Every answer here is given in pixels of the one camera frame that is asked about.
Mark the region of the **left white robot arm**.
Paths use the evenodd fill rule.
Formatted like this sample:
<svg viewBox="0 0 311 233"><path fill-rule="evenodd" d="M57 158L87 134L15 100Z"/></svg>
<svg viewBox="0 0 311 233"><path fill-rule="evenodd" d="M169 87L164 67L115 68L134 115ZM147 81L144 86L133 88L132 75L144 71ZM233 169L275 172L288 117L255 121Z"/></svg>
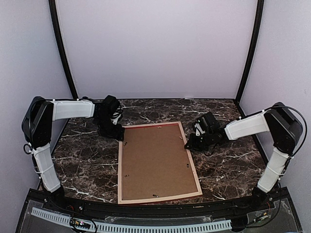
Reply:
<svg viewBox="0 0 311 233"><path fill-rule="evenodd" d="M50 193L62 188L57 177L51 155L52 124L61 119L91 118L102 137L124 140L125 128L119 124L122 119L121 104L116 97L108 95L104 100L87 97L76 100L47 100L35 97L22 121L26 140L24 152L32 156L35 171L43 187Z"/></svg>

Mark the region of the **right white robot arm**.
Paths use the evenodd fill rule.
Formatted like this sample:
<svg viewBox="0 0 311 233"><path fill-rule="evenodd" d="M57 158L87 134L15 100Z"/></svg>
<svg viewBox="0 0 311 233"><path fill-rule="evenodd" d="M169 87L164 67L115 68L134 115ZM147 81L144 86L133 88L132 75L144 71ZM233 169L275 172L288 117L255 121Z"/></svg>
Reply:
<svg viewBox="0 0 311 233"><path fill-rule="evenodd" d="M248 199L248 207L259 210L267 202L268 194L285 174L291 159L305 143L308 126L305 118L298 119L301 113L296 109L277 102L259 112L242 116L226 125L221 125L213 113L207 112L193 123L194 132L185 144L188 150L206 152L210 146L259 133L270 133L273 139L273 152L263 175Z"/></svg>

